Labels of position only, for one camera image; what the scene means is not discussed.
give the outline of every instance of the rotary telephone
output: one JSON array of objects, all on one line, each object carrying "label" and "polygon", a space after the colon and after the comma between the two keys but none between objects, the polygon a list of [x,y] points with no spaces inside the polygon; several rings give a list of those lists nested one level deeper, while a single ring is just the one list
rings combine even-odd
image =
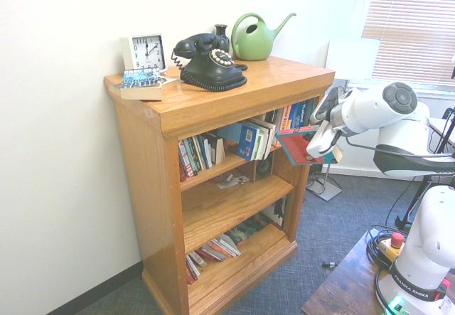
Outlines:
[{"label": "rotary telephone", "polygon": [[[191,61],[182,68],[175,55]],[[248,67],[234,64],[229,55],[229,40],[221,36],[203,33],[179,41],[171,59],[181,70],[180,79],[208,91],[227,91],[247,82],[242,71]]]}]

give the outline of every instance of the clock face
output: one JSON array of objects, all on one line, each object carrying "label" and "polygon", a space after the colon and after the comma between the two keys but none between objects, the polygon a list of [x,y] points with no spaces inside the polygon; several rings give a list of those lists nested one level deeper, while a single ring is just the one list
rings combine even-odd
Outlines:
[{"label": "clock face", "polygon": [[164,69],[163,43],[160,35],[132,39],[134,68]]}]

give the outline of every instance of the window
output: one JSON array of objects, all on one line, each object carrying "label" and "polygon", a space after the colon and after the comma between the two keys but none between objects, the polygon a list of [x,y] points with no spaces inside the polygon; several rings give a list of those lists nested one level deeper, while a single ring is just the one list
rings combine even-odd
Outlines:
[{"label": "window", "polygon": [[455,91],[455,0],[371,0],[363,38],[381,41],[372,80]]}]

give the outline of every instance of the watering can handle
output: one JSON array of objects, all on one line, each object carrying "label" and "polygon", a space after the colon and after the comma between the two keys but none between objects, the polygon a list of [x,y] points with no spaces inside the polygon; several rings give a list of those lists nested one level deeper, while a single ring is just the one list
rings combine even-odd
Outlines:
[{"label": "watering can handle", "polygon": [[235,23],[234,25],[234,28],[232,29],[232,33],[231,33],[231,36],[230,36],[230,42],[232,44],[232,49],[234,49],[234,46],[237,46],[237,40],[234,40],[235,39],[235,36],[237,35],[237,28],[238,26],[240,25],[240,23],[245,20],[246,18],[249,18],[250,16],[254,16],[255,18],[257,18],[258,21],[262,21],[264,22],[264,20],[259,16],[257,15],[256,13],[248,13],[248,14],[245,14],[244,16],[241,16],[237,22]]}]

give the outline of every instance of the white clock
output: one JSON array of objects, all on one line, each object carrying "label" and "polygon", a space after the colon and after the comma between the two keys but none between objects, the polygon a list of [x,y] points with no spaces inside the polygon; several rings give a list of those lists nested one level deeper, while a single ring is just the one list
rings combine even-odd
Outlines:
[{"label": "white clock", "polygon": [[120,46],[125,70],[159,68],[161,73],[167,71],[161,34],[123,36],[120,38]]}]

